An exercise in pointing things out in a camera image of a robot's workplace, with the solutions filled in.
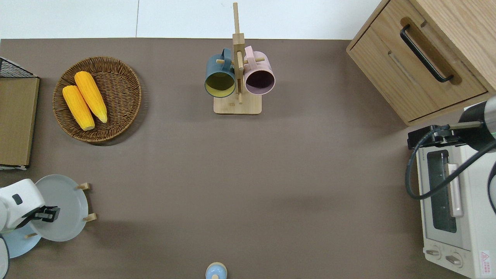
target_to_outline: black cable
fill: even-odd
[[[477,153],[475,153],[472,157],[470,157],[467,161],[465,161],[463,164],[461,164],[452,174],[450,174],[448,177],[446,177],[439,185],[435,186],[434,188],[431,188],[430,191],[423,195],[416,195],[412,192],[412,187],[410,185],[410,173],[412,171],[412,165],[415,160],[415,154],[417,154],[417,151],[419,150],[420,146],[424,144],[424,142],[431,137],[434,133],[437,133],[442,130],[449,130],[449,125],[444,125],[440,127],[436,127],[430,132],[428,132],[423,138],[420,139],[420,141],[417,143],[415,148],[413,149],[412,155],[410,156],[410,159],[408,160],[408,164],[406,166],[406,172],[405,172],[405,186],[406,186],[406,191],[408,195],[415,199],[415,200],[423,200],[426,199],[435,193],[437,193],[439,190],[442,188],[446,187],[451,181],[453,181],[462,171],[464,171],[466,168],[468,168],[471,164],[473,164],[477,159],[482,157],[482,155],[486,154],[489,152],[491,149],[496,147],[496,140],[490,142],[487,144],[484,148],[479,150]]]
[[[491,182],[493,181],[493,179],[496,179],[495,175],[496,175],[496,163],[494,164],[493,169],[491,170],[491,173],[489,174],[489,179],[488,179],[489,204],[491,205],[491,207],[493,208],[493,211],[496,214],[496,207],[495,207],[495,204],[493,202],[493,199],[491,198]]]

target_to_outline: mug handle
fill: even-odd
[[[228,48],[224,48],[222,51],[222,59],[224,60],[224,65],[222,65],[223,71],[229,71],[231,68],[231,50]]]
[[[245,52],[247,54],[248,66],[250,70],[256,69],[255,54],[253,53],[253,48],[251,46],[245,47]]]

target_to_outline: yellow corn cob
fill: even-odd
[[[69,85],[64,87],[62,95],[79,126],[85,131],[93,129],[95,121],[77,86]]]
[[[74,79],[90,110],[101,122],[106,123],[107,108],[91,74],[87,71],[79,71],[74,76]]]

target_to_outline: brown tabletop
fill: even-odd
[[[0,186],[63,174],[92,185],[98,214],[74,239],[13,259],[7,278],[200,279],[215,261],[231,279],[463,278],[423,256],[419,202],[403,186],[415,127],[349,41],[247,40],[276,76],[257,116],[215,114],[203,88],[207,59],[231,43],[1,41],[41,81],[31,167],[1,171]],[[143,84],[138,119],[108,146],[71,138],[52,112],[59,77],[91,56],[124,61]]]

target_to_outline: oven window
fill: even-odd
[[[439,150],[427,153],[429,170],[429,185],[432,188],[439,185],[447,177],[448,151]],[[456,232],[456,219],[449,213],[448,187],[431,196],[434,228]]]

